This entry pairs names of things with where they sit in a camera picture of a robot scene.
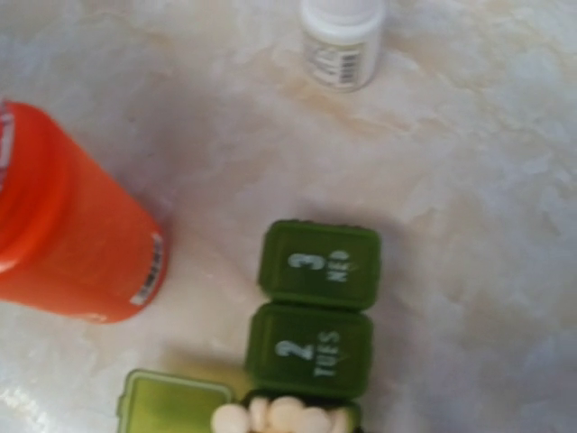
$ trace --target countertop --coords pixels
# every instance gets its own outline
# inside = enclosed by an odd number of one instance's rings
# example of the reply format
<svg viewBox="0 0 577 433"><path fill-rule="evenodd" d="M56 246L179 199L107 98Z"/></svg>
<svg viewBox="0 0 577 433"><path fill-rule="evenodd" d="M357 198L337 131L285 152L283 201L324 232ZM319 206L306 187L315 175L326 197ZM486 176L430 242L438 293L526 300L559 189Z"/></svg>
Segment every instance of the countertop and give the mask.
<svg viewBox="0 0 577 433"><path fill-rule="evenodd" d="M276 219L379 230L370 432L577 425L577 3L394 0L374 81L301 67L297 2L0 0L0 93L167 227L141 315L0 304L0 431L107 433L136 367L240 365Z"/></svg>

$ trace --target pill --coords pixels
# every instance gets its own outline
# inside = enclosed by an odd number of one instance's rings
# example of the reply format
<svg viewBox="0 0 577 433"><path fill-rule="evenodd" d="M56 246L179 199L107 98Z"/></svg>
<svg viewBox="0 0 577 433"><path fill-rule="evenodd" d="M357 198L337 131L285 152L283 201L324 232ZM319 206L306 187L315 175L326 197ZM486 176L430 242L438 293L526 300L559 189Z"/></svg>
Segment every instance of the pill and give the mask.
<svg viewBox="0 0 577 433"><path fill-rule="evenodd" d="M249 405L251 415L251 431L263 433L267 428L267 414L269 412L269 401L264 397L255 397Z"/></svg>
<svg viewBox="0 0 577 433"><path fill-rule="evenodd" d="M351 433L349 412L346 409L337 409L331 411L331 433Z"/></svg>
<svg viewBox="0 0 577 433"><path fill-rule="evenodd" d="M270 404L270 427L279 433L293 433L295 422L304 408L303 402L294 397L276 399Z"/></svg>
<svg viewBox="0 0 577 433"><path fill-rule="evenodd" d="M251 430L249 412L239 404L225 404L215 410L210 425L213 433L248 433Z"/></svg>
<svg viewBox="0 0 577 433"><path fill-rule="evenodd" d="M326 410L306 408L295 422L294 433L330 433L332 425Z"/></svg>

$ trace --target pill box lid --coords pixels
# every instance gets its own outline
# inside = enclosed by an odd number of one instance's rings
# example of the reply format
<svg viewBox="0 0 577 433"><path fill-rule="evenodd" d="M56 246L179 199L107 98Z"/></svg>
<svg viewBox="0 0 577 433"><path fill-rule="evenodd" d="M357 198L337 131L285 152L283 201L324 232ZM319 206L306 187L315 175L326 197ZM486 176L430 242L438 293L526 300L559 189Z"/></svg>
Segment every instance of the pill box lid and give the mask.
<svg viewBox="0 0 577 433"><path fill-rule="evenodd" d="M233 400L220 383L135 370L118 401L118 433L212 433L213 412Z"/></svg>
<svg viewBox="0 0 577 433"><path fill-rule="evenodd" d="M372 332L372 322L363 314L272 302L252 317L244 368L259 389L349 401L368 388ZM335 345L327 342L331 334L338 336ZM334 351L337 373L316 377L326 348Z"/></svg>
<svg viewBox="0 0 577 433"><path fill-rule="evenodd" d="M259 284L277 302L365 310L377 299L380 248L367 228L277 221L264 238Z"/></svg>

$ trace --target orange pill bottle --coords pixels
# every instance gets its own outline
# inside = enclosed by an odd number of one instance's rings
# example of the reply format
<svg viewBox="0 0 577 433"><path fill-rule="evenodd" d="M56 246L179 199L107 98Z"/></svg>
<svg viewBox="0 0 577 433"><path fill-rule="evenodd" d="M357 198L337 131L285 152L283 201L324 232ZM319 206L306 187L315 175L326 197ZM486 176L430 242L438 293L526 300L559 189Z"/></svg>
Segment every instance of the orange pill bottle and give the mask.
<svg viewBox="0 0 577 433"><path fill-rule="evenodd" d="M136 201L41 110L0 105L0 300L113 323L152 301L166 268Z"/></svg>

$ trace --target light green lid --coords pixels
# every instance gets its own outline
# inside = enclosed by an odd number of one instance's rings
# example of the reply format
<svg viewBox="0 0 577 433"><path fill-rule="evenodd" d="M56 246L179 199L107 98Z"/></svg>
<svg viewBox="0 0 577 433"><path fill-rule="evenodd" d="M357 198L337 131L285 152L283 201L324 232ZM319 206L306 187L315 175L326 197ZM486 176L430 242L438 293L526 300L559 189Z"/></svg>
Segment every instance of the light green lid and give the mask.
<svg viewBox="0 0 577 433"><path fill-rule="evenodd" d="M214 411L233 400L222 384L135 370L119 400L118 433L212 433Z"/></svg>

